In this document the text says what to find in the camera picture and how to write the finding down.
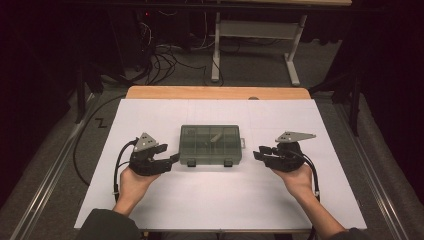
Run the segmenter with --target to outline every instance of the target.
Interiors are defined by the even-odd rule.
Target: gray carpet
[[[290,86],[287,70],[282,61],[281,48],[287,43],[273,45],[241,44],[237,53],[221,55],[221,72],[224,86]],[[236,51],[238,44],[228,41],[223,50]],[[302,87],[310,87],[322,81],[338,49],[338,44],[320,46],[316,42],[301,44],[295,57],[295,66]],[[192,67],[207,66],[203,70],[176,65],[175,72],[160,85],[203,85],[208,84],[211,66],[211,51],[193,51],[185,53],[172,49],[181,63]],[[125,94],[126,89],[116,84],[105,83],[104,93],[98,97],[95,106]],[[358,199],[361,211],[368,225],[367,232],[373,239],[398,239],[393,237],[393,230],[387,224],[387,217],[381,211],[381,204],[375,196],[363,168],[362,156],[358,152],[357,142],[362,143],[364,151],[372,161],[375,173],[381,181],[409,239],[424,239],[423,206],[419,203],[402,171],[397,167],[390,151],[384,144],[378,128],[362,99],[359,115],[358,139],[352,138],[346,128],[345,119],[340,109],[344,106],[334,105],[328,94],[317,96],[318,108],[327,127],[333,145],[339,156],[343,169]],[[70,100],[73,106],[70,112],[55,126],[45,139],[36,156],[29,164],[24,176],[15,188],[8,202],[0,211],[0,239],[9,239],[19,223],[37,188],[46,175],[51,164],[56,160],[64,142],[71,134],[76,119],[75,96]],[[90,181],[97,161],[103,150],[110,126],[113,122],[118,100],[104,105],[88,122],[76,151],[76,159],[81,175]],[[35,225],[30,239],[74,239],[77,231],[73,229],[87,187],[81,182],[72,165],[72,152],[66,158],[67,165],[51,194],[44,211]],[[305,239],[303,235],[296,239]]]

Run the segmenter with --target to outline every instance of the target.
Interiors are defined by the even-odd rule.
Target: person's right hand
[[[288,173],[278,170],[272,171],[283,179],[287,190],[297,200],[300,197],[313,195],[312,170],[308,165],[303,164],[299,169]]]

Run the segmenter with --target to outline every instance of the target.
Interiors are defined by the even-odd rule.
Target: person's left hand
[[[150,184],[159,176],[160,174],[140,176],[130,168],[125,168],[121,173],[119,198],[113,211],[129,216],[137,203],[144,197]]]

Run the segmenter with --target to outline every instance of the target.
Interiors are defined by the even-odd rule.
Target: hand
[[[160,174],[140,176],[130,168],[125,168],[121,173],[119,198],[113,211],[129,216],[137,203],[144,197],[150,184],[159,176]]]
[[[282,172],[272,170],[280,176],[286,185],[289,193],[300,200],[301,197],[310,197],[312,192],[312,170],[308,165],[303,164],[299,169],[292,172]]]

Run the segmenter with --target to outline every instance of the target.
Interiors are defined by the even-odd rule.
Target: sleeve
[[[130,218],[111,210],[93,209],[76,239],[138,240],[140,231]]]
[[[347,232],[341,232],[332,236],[330,240],[371,240],[371,238],[361,230],[351,228]]]

